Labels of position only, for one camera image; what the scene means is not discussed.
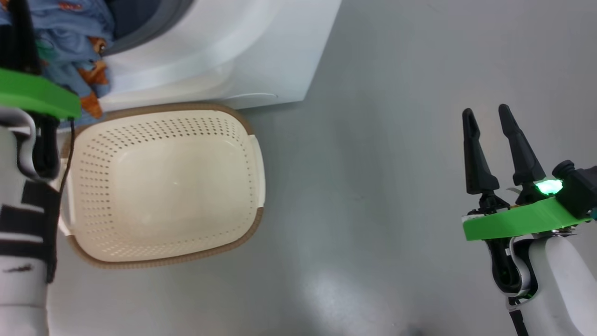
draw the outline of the green bracket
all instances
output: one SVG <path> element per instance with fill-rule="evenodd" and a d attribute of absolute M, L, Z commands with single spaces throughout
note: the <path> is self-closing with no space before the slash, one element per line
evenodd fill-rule
<path fill-rule="evenodd" d="M 49 114 L 59 120 L 81 117 L 81 100 L 45 78 L 0 69 L 0 105 Z"/>
<path fill-rule="evenodd" d="M 555 197 L 551 197 L 504 212 L 470 219 L 464 222 L 463 228 L 466 240 L 486 240 L 558 230 L 590 220 L 575 218 Z"/>

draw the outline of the clothing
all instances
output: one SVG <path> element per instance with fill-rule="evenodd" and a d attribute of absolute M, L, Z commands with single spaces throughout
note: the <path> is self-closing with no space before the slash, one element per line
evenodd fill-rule
<path fill-rule="evenodd" d="M 0 25 L 9 25 L 0 0 Z M 41 59 L 42 75 L 81 98 L 82 118 L 92 123 L 102 116 L 98 98 L 110 91 L 110 72 L 101 59 L 113 43 L 112 13 L 104 0 L 28 0 Z"/>

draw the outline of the washing machine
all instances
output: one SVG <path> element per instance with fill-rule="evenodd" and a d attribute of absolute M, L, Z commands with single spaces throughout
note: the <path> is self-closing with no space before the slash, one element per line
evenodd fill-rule
<path fill-rule="evenodd" d="M 116 42 L 104 111 L 303 100 L 341 0 L 107 0 Z"/>

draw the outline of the white plastic basket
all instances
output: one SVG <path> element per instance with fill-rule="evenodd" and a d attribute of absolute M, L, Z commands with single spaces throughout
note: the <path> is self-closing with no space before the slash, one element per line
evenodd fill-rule
<path fill-rule="evenodd" d="M 228 251 L 253 235 L 263 159 L 238 113 L 206 104 L 114 113 L 75 141 L 60 228 L 80 256 L 148 267 Z"/>

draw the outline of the glowing green led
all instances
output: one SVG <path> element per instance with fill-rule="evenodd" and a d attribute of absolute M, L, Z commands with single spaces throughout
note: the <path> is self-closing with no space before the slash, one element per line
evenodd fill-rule
<path fill-rule="evenodd" d="M 541 191 L 544 195 L 555 195 L 562 189 L 562 181 L 560 180 L 545 180 L 538 182 L 535 184 L 539 191 Z"/>

